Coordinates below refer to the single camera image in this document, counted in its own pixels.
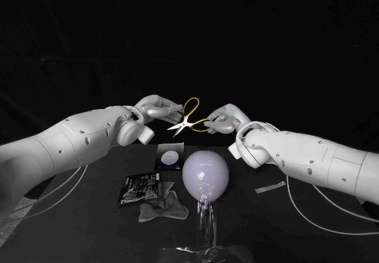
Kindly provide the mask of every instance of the scissors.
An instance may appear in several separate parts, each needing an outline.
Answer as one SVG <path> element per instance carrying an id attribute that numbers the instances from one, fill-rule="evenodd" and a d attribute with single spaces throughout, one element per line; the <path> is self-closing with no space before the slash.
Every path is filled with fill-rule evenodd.
<path id="1" fill-rule="evenodd" d="M 194 110 L 197 109 L 198 104 L 200 104 L 197 98 L 190 98 L 190 99 L 187 100 L 185 104 L 184 104 L 184 107 L 183 107 L 183 115 L 184 115 L 185 105 L 187 105 L 187 103 L 188 103 L 191 100 L 196 100 L 196 101 L 197 101 L 197 105 L 194 106 L 194 108 L 191 109 L 191 111 L 188 112 L 188 114 L 184 116 L 183 122 L 178 123 L 178 124 L 175 124 L 171 128 L 167 129 L 167 130 L 177 129 L 173 137 L 181 132 L 181 130 L 184 129 L 184 127 L 190 127 L 190 128 L 191 128 L 191 126 L 196 125 L 197 123 L 204 122 L 204 121 L 211 121 L 211 119 L 201 119 L 201 120 L 196 121 L 194 123 L 188 123 L 188 122 L 187 122 L 187 118 L 188 118 L 188 116 L 191 115 L 191 113 L 194 112 Z M 210 129 L 210 128 L 207 128 L 206 130 L 194 130 L 194 129 L 193 129 L 193 131 L 201 133 L 201 132 L 206 132 L 209 129 Z"/>

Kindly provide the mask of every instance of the gold scissors handle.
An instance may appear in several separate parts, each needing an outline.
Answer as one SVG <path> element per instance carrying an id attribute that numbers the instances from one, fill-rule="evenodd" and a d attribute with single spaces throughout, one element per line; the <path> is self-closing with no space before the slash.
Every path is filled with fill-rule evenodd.
<path id="1" fill-rule="evenodd" d="M 194 108 L 191 109 L 191 111 L 188 112 L 188 114 L 184 116 L 184 118 L 187 118 L 187 117 L 190 116 L 190 114 L 196 111 L 196 109 L 197 109 L 197 107 L 198 107 L 198 104 L 200 104 L 200 101 L 198 101 L 198 99 L 197 99 L 196 97 L 190 98 L 190 99 L 187 100 L 185 104 L 184 104 L 184 107 L 183 107 L 183 115 L 184 115 L 185 105 L 187 105 L 187 103 L 188 103 L 191 100 L 196 100 L 196 101 L 197 101 L 197 104 L 196 104 Z M 193 125 L 196 125 L 196 124 L 198 124 L 200 122 L 204 122 L 204 121 L 211 121 L 211 119 L 201 119 L 201 120 L 196 121 L 188 127 L 191 128 Z M 191 128 L 191 130 L 196 131 L 196 132 L 198 132 L 198 133 L 201 133 L 201 132 L 209 131 L 210 128 L 207 128 L 206 130 L 194 130 L 194 129 Z"/>

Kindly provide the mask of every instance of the black background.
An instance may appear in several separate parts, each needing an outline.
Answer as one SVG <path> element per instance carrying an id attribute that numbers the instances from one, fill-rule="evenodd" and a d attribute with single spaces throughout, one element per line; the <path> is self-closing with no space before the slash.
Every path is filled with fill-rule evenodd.
<path id="1" fill-rule="evenodd" d="M 13 0 L 0 22 L 1 144 L 158 94 L 379 152 L 376 1 Z M 234 141 L 147 126 L 151 144 Z"/>

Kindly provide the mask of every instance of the black package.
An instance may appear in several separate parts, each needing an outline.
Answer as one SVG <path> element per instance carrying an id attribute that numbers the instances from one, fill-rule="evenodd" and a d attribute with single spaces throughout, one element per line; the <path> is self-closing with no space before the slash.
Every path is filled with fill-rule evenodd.
<path id="1" fill-rule="evenodd" d="M 158 144 L 154 170 L 181 171 L 184 163 L 184 143 Z"/>
<path id="2" fill-rule="evenodd" d="M 118 206 L 158 200 L 160 173 L 151 172 L 125 178 Z"/>

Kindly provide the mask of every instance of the black table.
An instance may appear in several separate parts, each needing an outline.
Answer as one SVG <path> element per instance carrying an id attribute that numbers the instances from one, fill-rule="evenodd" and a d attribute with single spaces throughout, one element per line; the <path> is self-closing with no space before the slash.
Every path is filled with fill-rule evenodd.
<path id="1" fill-rule="evenodd" d="M 180 171 L 164 171 L 162 181 L 188 209 L 185 220 L 155 218 L 138 223 L 138 205 L 116 208 L 126 175 L 152 171 L 157 145 L 115 147 L 87 166 L 83 179 L 60 204 L 23 220 L 0 248 L 0 262 L 155 262 L 157 249 L 196 246 L 196 205 Z M 286 187 L 255 193 L 255 189 L 285 180 L 273 165 L 258 169 L 234 160 L 226 147 L 185 146 L 184 157 L 211 150 L 229 166 L 229 185 L 217 199 L 217 245 L 246 245 L 256 262 L 376 262 L 379 235 L 345 236 L 314 227 L 292 206 Z M 46 193 L 70 176 L 56 176 Z M 36 204 L 28 214 L 49 207 L 75 184 Z M 312 186 L 289 178 L 295 204 L 308 219 L 337 231 L 376 232 L 373 222 L 337 210 Z M 321 188 L 335 203 L 364 215 L 353 196 Z"/>

